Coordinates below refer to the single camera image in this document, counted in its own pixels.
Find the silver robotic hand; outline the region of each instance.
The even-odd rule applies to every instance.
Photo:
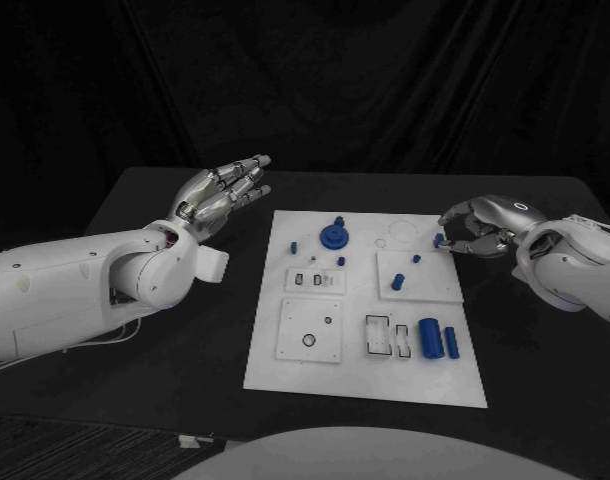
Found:
[[[519,200],[502,195],[485,195],[459,203],[439,219],[441,226],[464,217],[466,227],[477,239],[444,240],[439,248],[482,258],[496,258],[521,244],[528,232],[544,222],[545,215]]]
[[[254,189],[270,163],[268,155],[255,155],[204,170],[179,190],[168,220],[192,233],[199,243],[218,233],[229,214],[270,193],[268,185]]]

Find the circular hole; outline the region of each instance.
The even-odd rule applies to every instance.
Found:
[[[307,334],[304,335],[304,338],[302,339],[302,342],[304,343],[304,345],[306,345],[307,347],[313,347],[313,346],[315,346],[315,343],[316,343],[316,337],[315,337],[310,333],[307,333]]]

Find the robotic arm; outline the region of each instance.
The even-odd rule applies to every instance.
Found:
[[[204,170],[166,220],[140,230],[0,253],[0,362],[62,350],[172,308],[198,277],[221,282],[228,254],[201,243],[232,211],[271,191],[254,188],[266,155]]]
[[[590,307],[610,320],[610,233],[603,230],[610,225],[578,215],[548,221],[531,205],[499,195],[452,207],[439,224],[463,216],[477,239],[446,240],[439,247],[495,258],[516,245],[514,275],[542,300],[570,312]]]

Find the gray floor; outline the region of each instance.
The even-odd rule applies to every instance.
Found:
[[[0,479],[172,479],[221,453],[225,442],[179,448],[178,435],[0,420]]]

